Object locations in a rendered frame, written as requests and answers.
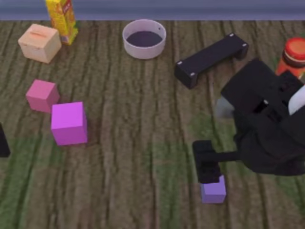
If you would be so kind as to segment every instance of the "bottle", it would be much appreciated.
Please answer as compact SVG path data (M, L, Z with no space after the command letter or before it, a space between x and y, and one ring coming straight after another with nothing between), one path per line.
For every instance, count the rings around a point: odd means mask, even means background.
M304 38L291 38L286 42L276 74L280 75L287 70L305 83L305 77L303 77L305 74Z

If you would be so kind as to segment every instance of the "small purple cube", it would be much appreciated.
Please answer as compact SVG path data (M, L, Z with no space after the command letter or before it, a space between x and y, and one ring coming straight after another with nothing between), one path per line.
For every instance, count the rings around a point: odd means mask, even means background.
M224 176L219 177L219 183L201 184L201 197L204 204L221 204L226 196Z
M59 146L87 143L87 119L83 102L52 106L51 131Z

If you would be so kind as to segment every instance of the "wood grain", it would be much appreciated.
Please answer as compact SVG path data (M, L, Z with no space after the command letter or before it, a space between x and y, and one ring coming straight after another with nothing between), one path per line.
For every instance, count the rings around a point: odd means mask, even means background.
M192 141L234 148L232 122L214 120L221 87L247 61L274 68L285 40L303 36L300 21L163 21L161 56L128 56L128 22L80 22L80 34L51 64L22 56L17 39L34 22L0 22L0 120L12 155L0 161L3 229L302 229L304 177L252 173L222 165L228 196L203 205ZM35 23L49 25L48 22ZM245 60L227 60L186 89L174 63L235 32L250 44ZM57 147L50 115L30 110L34 79L58 84L61 103L84 101L89 143Z

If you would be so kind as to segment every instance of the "gray wall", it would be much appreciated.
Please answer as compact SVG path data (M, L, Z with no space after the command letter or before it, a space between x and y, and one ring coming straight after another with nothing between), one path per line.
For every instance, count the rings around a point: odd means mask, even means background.
M78 20L304 20L305 0L72 0ZM48 20L44 0L0 0L0 20Z

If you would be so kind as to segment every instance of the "red lid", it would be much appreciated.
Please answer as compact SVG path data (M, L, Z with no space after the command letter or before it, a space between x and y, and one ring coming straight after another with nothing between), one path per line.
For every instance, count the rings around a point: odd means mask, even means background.
M286 42L285 52L298 61L305 61L305 39L296 37Z

